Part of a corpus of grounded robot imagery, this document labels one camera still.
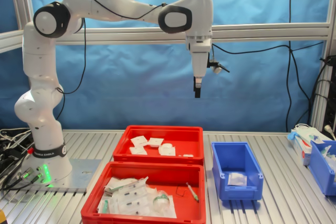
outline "green light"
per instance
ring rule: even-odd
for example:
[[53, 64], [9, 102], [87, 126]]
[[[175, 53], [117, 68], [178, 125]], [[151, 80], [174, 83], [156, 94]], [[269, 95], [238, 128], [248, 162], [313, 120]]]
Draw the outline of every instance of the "green light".
[[48, 182], [51, 181], [51, 176], [49, 174], [48, 166], [47, 165], [43, 165], [43, 168], [44, 168], [44, 172], [46, 174], [46, 180], [44, 182], [48, 183]]

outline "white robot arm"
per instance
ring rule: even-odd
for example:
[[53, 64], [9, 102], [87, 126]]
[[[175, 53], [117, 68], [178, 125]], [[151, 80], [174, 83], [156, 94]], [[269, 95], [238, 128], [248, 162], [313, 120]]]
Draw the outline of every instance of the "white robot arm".
[[78, 32], [83, 18], [105, 21], [140, 20], [155, 23], [166, 33], [185, 32], [186, 47], [192, 55], [195, 97], [200, 97], [202, 78], [212, 45], [212, 0], [179, 0], [152, 6], [134, 0], [63, 0], [40, 8], [33, 22], [24, 28], [24, 72], [31, 90], [15, 104], [16, 115], [27, 122], [34, 138], [34, 152], [22, 170], [42, 174], [38, 184], [63, 179], [71, 172], [61, 125], [52, 110], [62, 94], [56, 74], [56, 38]]

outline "blue plastic container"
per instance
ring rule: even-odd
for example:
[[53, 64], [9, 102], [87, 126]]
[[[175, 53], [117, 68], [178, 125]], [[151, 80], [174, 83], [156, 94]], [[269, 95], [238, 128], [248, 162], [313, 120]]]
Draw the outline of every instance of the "blue plastic container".
[[328, 152], [336, 155], [336, 142], [324, 141], [324, 144], [316, 144], [311, 141], [311, 155], [309, 169], [324, 195], [336, 195], [335, 172], [330, 168], [321, 154], [321, 150], [331, 145]]
[[[247, 143], [211, 143], [214, 151], [214, 174], [221, 200], [259, 200], [263, 196], [264, 176]], [[247, 186], [228, 186], [230, 173], [247, 176]]]

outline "aluminum profile frame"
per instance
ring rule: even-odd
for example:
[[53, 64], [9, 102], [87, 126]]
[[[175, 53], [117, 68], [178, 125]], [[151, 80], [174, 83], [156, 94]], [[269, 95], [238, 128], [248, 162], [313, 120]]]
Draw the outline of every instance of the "aluminum profile frame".
[[[18, 31], [0, 34], [0, 53], [21, 46], [22, 29], [32, 20], [32, 0], [14, 0], [18, 22]], [[336, 53], [336, 38], [334, 30], [336, 0], [329, 1], [326, 23], [279, 23], [250, 25], [213, 26], [214, 42], [242, 41], [289, 41], [289, 40], [325, 40], [323, 58]], [[87, 44], [89, 45], [122, 45], [122, 44], [181, 44], [183, 34], [166, 34], [156, 27], [144, 28], [90, 28], [87, 29]], [[61, 38], [59, 45], [84, 44], [83, 29], [74, 35]], [[321, 78], [330, 80], [331, 67], [326, 67]], [[328, 95], [329, 83], [321, 82], [317, 92]], [[313, 105], [311, 124], [322, 130], [326, 101], [317, 97]]]

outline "blue backdrop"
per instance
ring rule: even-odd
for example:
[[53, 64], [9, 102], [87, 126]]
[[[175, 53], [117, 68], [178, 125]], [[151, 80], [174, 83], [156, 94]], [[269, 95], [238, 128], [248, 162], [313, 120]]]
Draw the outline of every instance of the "blue backdrop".
[[[10, 6], [12, 0], [2, 0]], [[34, 10], [54, 0], [33, 0]], [[137, 0], [151, 4], [176, 0]], [[214, 24], [282, 23], [288, 0], [213, 0]], [[329, 0], [292, 0], [292, 22], [325, 22]], [[14, 8], [1, 22], [15, 24]], [[87, 27], [154, 26], [87, 19]], [[318, 41], [294, 41], [293, 49]], [[259, 50], [286, 41], [218, 44], [229, 51]], [[78, 85], [83, 46], [57, 46], [57, 71], [66, 92]], [[319, 71], [322, 45], [295, 52], [301, 85], [307, 94]], [[66, 97], [60, 122], [65, 129], [124, 129], [129, 124], [194, 125], [205, 130], [284, 131], [289, 105], [286, 89], [288, 50], [277, 48], [247, 55], [216, 58], [231, 72], [208, 70], [200, 99], [193, 93], [191, 57], [184, 45], [109, 45], [87, 47], [87, 70], [80, 89]], [[293, 126], [308, 102], [290, 71]], [[21, 49], [0, 55], [0, 126], [25, 125], [14, 104], [29, 89], [22, 70]], [[55, 108], [57, 115], [60, 106]]]

